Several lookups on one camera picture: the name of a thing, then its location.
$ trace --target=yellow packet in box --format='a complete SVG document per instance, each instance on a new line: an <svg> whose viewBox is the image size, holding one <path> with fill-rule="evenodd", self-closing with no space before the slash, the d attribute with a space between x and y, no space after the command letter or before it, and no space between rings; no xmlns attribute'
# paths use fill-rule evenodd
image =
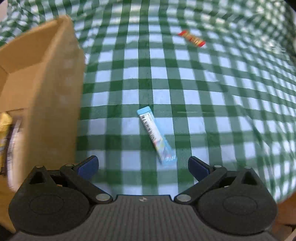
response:
<svg viewBox="0 0 296 241"><path fill-rule="evenodd" d="M4 170L6 162L6 142L8 139L9 129L12 124L12 118L7 113L0 113L0 171Z"/></svg>

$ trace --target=metal screw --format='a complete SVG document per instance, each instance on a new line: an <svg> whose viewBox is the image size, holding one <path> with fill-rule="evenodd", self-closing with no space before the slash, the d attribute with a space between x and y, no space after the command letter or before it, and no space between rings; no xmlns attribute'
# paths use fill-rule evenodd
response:
<svg viewBox="0 0 296 241"><path fill-rule="evenodd" d="M177 196L177 199L180 201L180 202L188 202L191 200L191 197L187 194L180 194Z"/></svg>
<svg viewBox="0 0 296 241"><path fill-rule="evenodd" d="M96 195L96 199L101 202L108 201L110 199L110 195L107 193L101 193Z"/></svg>

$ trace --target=red and yellow packet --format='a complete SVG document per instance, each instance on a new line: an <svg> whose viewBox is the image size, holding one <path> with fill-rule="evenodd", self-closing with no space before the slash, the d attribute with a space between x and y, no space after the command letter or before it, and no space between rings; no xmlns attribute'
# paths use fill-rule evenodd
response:
<svg viewBox="0 0 296 241"><path fill-rule="evenodd" d="M194 43L198 47L202 47L205 45L204 40L192 35L188 30L184 30L184 31L180 32L178 35L184 37L185 39Z"/></svg>

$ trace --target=blue packet end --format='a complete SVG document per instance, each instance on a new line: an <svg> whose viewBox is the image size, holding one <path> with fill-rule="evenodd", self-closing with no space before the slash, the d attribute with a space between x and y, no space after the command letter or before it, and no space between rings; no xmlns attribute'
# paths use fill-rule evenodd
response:
<svg viewBox="0 0 296 241"><path fill-rule="evenodd" d="M160 163L165 165L175 163L177 161L177 157L164 135L160 133L150 107L147 106L137 110L137 114L146 128L159 155Z"/></svg>

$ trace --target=ribbed gray surface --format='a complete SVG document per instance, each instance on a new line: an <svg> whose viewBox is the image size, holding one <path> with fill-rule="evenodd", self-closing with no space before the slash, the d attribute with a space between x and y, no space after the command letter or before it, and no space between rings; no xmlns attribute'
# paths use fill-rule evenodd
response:
<svg viewBox="0 0 296 241"><path fill-rule="evenodd" d="M234 237L206 226L192 207L176 204L169 196L119 196L97 205L79 227L51 237L17 233L11 241L276 241L269 233Z"/></svg>

